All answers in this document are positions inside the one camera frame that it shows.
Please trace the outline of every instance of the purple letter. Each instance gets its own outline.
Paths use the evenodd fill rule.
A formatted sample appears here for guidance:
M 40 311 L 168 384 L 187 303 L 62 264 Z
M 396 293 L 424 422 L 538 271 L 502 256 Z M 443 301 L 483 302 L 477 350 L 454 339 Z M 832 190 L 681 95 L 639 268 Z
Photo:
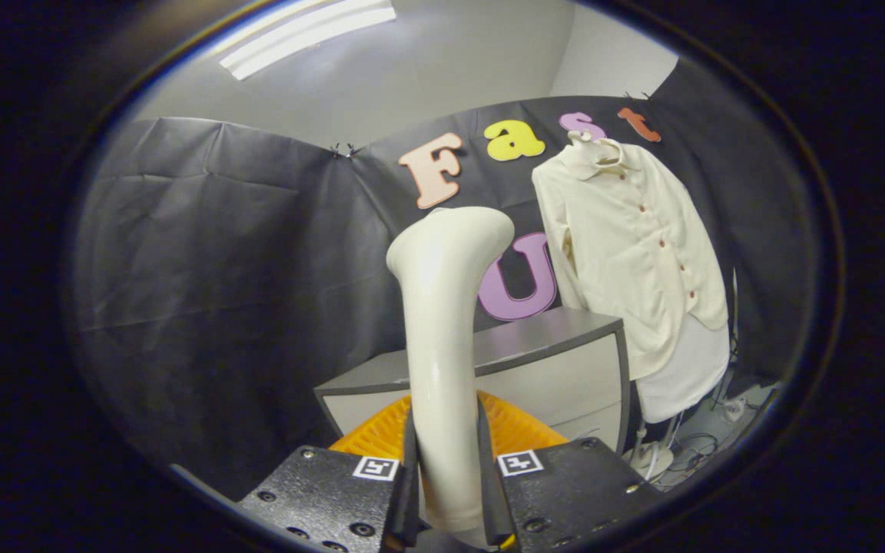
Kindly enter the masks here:
M 524 254 L 531 270 L 531 278 L 535 281 L 535 291 L 524 299 L 514 299 L 507 293 L 505 281 L 501 274 L 496 259 L 484 274 L 484 280 L 480 283 L 480 304 L 487 313 L 501 321 L 515 321 L 531 317 L 552 305 L 555 301 L 555 274 L 552 273 L 552 260 L 545 252 L 544 232 L 527 234 L 514 240 L 514 251 Z
M 593 137 L 590 140 L 599 140 L 607 137 L 607 133 L 593 124 L 593 118 L 583 112 L 566 113 L 559 117 L 559 125 L 569 131 L 589 131 Z

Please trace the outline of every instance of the shirt sleeve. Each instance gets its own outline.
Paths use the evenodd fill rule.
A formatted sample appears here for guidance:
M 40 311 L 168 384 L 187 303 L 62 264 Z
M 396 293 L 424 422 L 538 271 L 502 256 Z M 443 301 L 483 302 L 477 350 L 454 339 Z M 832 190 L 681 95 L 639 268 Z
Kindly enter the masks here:
M 555 188 L 555 183 L 541 169 L 535 168 L 532 181 L 538 197 L 538 207 L 542 212 L 542 224 L 545 227 L 545 238 L 548 239 L 552 272 L 555 273 L 555 281 L 559 286 L 559 297 L 565 307 L 588 311 L 576 274 L 572 229 L 568 224 L 565 201 L 562 193 Z

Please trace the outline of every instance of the shirt collar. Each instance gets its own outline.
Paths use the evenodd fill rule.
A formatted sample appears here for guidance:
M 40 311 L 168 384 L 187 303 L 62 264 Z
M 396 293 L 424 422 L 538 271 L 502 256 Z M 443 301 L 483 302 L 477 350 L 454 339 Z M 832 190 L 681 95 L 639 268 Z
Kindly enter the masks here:
M 559 154 L 559 160 L 562 160 L 572 176 L 579 180 L 589 180 L 600 171 L 638 171 L 628 155 L 624 154 L 621 143 L 607 137 L 584 140 L 588 136 L 587 134 L 584 137 L 578 131 L 569 131 L 568 137 L 572 139 L 572 144 Z

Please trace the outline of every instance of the pink letter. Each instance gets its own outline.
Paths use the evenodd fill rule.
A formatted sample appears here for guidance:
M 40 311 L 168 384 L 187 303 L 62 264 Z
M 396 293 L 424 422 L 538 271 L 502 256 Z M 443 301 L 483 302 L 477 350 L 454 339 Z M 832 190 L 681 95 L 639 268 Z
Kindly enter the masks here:
M 415 202 L 419 209 L 425 210 L 427 207 L 435 206 L 459 192 L 459 185 L 456 182 L 446 182 L 443 178 L 443 171 L 452 176 L 459 174 L 459 161 L 452 151 L 442 148 L 461 146 L 463 140 L 460 140 L 460 137 L 446 133 L 398 158 L 398 164 L 405 165 L 408 171 L 412 171 L 415 186 L 419 187 L 419 199 Z M 436 150 L 442 150 L 439 152 L 438 160 L 433 158 L 433 152 Z
M 531 278 L 535 281 L 534 293 L 524 299 L 514 299 L 507 293 L 501 267 L 498 267 L 501 258 L 496 259 L 487 273 L 484 273 L 478 298 L 484 311 L 491 317 L 501 321 L 524 319 L 545 311 L 555 301 L 555 274 L 552 273 L 552 261 L 548 252 L 545 252 L 547 242 L 544 232 L 527 234 L 514 240 L 512 248 L 524 254 L 531 270 Z
M 568 131 L 589 131 L 593 138 L 590 140 L 607 137 L 607 133 L 593 124 L 593 118 L 583 112 L 566 113 L 559 117 L 559 125 Z

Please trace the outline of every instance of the cabinet top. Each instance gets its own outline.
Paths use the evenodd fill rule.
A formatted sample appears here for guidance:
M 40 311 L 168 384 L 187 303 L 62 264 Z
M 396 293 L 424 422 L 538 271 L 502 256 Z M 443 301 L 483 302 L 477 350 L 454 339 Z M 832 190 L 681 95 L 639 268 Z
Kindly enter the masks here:
M 562 353 L 624 328 L 618 317 L 556 307 L 480 330 L 473 335 L 477 376 L 484 376 Z M 408 356 L 404 349 L 383 353 L 316 387 L 317 395 L 389 392 L 408 388 Z

